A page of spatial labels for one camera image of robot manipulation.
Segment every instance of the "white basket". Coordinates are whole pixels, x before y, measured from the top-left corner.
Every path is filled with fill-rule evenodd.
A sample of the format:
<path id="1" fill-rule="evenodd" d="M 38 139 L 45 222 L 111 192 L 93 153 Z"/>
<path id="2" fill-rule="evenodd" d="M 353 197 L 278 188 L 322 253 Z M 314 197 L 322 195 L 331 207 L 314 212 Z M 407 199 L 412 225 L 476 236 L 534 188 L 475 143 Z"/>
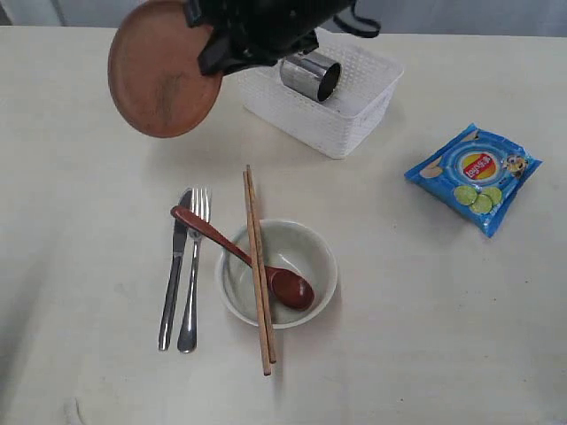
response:
<path id="1" fill-rule="evenodd" d="M 279 65 L 237 74 L 245 108 L 314 149 L 342 159 L 380 123 L 404 73 L 399 63 L 375 56 L 317 30 L 323 55 L 343 66 L 341 80 L 323 104 L 285 87 Z"/>

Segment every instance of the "chip bag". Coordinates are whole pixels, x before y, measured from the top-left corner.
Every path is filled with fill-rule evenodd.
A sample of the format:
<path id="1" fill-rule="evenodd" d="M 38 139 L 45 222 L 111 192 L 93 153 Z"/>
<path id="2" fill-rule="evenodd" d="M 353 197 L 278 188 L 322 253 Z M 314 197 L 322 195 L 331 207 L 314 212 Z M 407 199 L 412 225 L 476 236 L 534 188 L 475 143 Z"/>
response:
<path id="1" fill-rule="evenodd" d="M 540 165 L 521 146 L 471 124 L 405 175 L 491 237 Z"/>

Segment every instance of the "white ceramic bowl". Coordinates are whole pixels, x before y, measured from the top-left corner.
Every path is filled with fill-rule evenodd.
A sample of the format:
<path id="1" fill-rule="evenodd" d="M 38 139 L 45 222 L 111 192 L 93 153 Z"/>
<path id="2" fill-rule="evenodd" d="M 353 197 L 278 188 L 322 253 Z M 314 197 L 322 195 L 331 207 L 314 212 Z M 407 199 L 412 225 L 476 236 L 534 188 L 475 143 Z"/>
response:
<path id="1" fill-rule="evenodd" d="M 297 312 L 271 297 L 274 328 L 284 329 L 310 321 L 329 303 L 338 280 L 337 261 L 329 246 L 310 228 L 293 221 L 261 220 L 264 260 L 267 266 L 288 268 L 303 276 L 313 287 L 315 300 L 303 312 Z M 250 252 L 246 226 L 232 242 Z M 258 326 L 252 269 L 236 256 L 224 251 L 216 267 L 221 297 L 238 319 Z"/>

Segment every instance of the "red spoon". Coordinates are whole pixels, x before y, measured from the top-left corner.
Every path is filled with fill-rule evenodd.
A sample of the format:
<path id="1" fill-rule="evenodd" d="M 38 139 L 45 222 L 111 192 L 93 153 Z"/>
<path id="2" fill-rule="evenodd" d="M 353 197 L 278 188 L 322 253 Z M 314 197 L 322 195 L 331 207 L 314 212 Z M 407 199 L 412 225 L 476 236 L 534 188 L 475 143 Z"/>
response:
<path id="1" fill-rule="evenodd" d="M 249 267 L 252 267 L 252 259 L 249 255 L 224 237 L 216 228 L 193 214 L 189 209 L 178 205 L 171 210 L 171 215 L 184 225 L 197 230 L 201 235 L 218 243 L 227 251 L 232 252 L 243 260 Z M 294 310 L 306 310 L 315 299 L 315 293 L 311 285 L 291 270 L 266 266 L 266 278 L 268 280 L 268 288 L 277 300 Z"/>

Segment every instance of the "wooden plate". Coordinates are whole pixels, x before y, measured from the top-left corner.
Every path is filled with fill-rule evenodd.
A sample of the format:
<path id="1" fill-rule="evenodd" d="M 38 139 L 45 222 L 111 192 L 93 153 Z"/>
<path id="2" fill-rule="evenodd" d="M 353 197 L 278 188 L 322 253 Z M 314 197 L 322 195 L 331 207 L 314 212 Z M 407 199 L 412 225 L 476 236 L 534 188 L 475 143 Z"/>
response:
<path id="1" fill-rule="evenodd" d="M 134 9 L 116 32 L 108 57 L 108 85 L 122 117 L 155 137 L 187 133 L 205 119 L 222 75 L 203 76 L 197 58 L 210 27 L 189 28 L 175 0 Z"/>

